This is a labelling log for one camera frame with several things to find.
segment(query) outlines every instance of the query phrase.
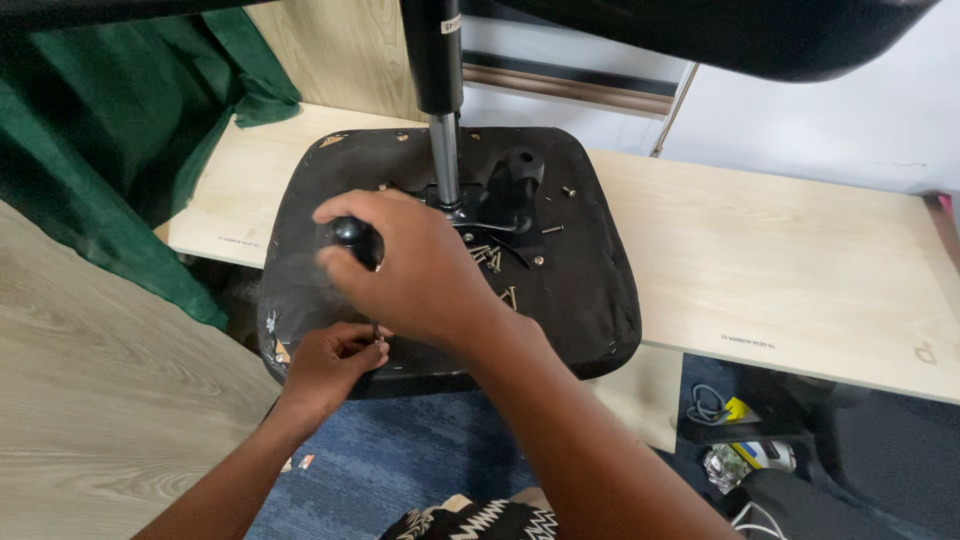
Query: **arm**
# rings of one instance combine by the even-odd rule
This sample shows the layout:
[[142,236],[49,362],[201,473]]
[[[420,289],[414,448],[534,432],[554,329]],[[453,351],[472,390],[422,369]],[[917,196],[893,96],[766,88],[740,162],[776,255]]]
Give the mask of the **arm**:
[[243,538],[287,459],[340,407],[364,372],[387,361],[387,344],[372,339],[371,325],[338,323],[308,333],[273,412],[134,539]]
[[740,538],[566,369],[535,321],[496,297],[442,214],[395,191],[353,191],[314,219],[339,215],[383,235],[380,271],[340,247],[318,263],[358,309],[464,362],[529,457],[564,537]]

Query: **cable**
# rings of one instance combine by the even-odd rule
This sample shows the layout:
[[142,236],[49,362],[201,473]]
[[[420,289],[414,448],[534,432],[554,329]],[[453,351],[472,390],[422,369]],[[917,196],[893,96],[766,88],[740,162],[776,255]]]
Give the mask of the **cable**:
[[[760,514],[762,514],[763,517],[767,518],[767,521],[769,521],[769,522],[771,523],[771,525],[774,526],[774,529],[775,529],[775,530],[771,530],[771,529],[769,529],[769,528],[762,527],[762,526],[760,526],[760,525],[754,525],[754,524],[749,524],[749,523],[743,524],[743,525],[738,525],[738,523],[740,523],[740,520],[742,520],[743,517],[747,515],[747,512],[750,511],[751,508],[753,508],[754,510],[756,510],[757,512],[759,512]],[[769,534],[772,534],[772,535],[776,536],[777,538],[779,538],[780,540],[787,540],[787,537],[783,535],[783,531],[780,530],[780,526],[777,525],[777,520],[775,520],[775,519],[773,518],[773,516],[770,515],[769,512],[767,512],[766,510],[764,510],[763,508],[761,508],[761,507],[759,506],[759,504],[757,504],[757,503],[750,502],[750,503],[744,504],[743,509],[740,510],[740,513],[737,514],[736,517],[733,518],[733,519],[730,521],[730,525],[731,525],[731,527],[733,527],[734,530],[742,530],[742,529],[745,529],[745,528],[754,528],[754,529],[756,529],[756,530],[762,530],[762,531],[764,531],[764,532],[767,532],[767,533],[769,533]]]
[[[704,401],[700,399],[701,390],[706,390],[713,395],[718,408],[707,407],[704,404]],[[706,384],[694,384],[692,394],[693,406],[686,410],[686,417],[693,422],[703,424],[704,426],[719,426],[730,417],[731,413],[724,408],[724,399],[720,397],[720,394],[713,388],[710,388]]]
[[778,535],[775,530],[772,530],[771,528],[766,528],[766,527],[764,527],[764,526],[754,525],[754,524],[750,524],[750,523],[745,523],[745,524],[743,524],[743,525],[734,527],[735,530],[743,530],[743,529],[745,529],[745,528],[755,528],[756,530],[762,530],[763,532],[766,532],[766,533],[768,533],[768,534],[773,534],[774,536],[776,536],[776,537],[778,537],[778,538],[781,538],[782,540],[786,540],[786,539],[783,538],[782,536]]

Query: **forearm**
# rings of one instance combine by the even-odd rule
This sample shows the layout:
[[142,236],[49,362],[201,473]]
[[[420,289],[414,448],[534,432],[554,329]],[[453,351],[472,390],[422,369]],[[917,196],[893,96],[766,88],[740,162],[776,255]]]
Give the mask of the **forearm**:
[[498,315],[458,353],[510,424],[567,538],[737,538],[629,434],[533,321]]
[[134,538],[243,538],[280,468],[319,424],[297,418],[294,410],[275,410]]

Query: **left hand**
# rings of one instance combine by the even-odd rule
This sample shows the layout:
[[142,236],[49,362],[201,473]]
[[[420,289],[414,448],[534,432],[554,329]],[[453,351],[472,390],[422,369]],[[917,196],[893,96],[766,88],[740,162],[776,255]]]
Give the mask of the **left hand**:
[[[380,335],[393,334],[380,327]],[[387,363],[389,350],[385,341],[373,341],[372,325],[336,323],[308,332],[290,362],[274,414],[292,414],[315,430],[361,375]]]

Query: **patterned fabric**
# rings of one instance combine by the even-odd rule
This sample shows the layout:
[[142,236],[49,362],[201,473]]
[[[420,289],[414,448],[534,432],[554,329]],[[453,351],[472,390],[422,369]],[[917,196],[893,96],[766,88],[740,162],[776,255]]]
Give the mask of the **patterned fabric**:
[[470,503],[456,512],[435,506],[413,509],[380,540],[554,540],[554,513],[523,503]]

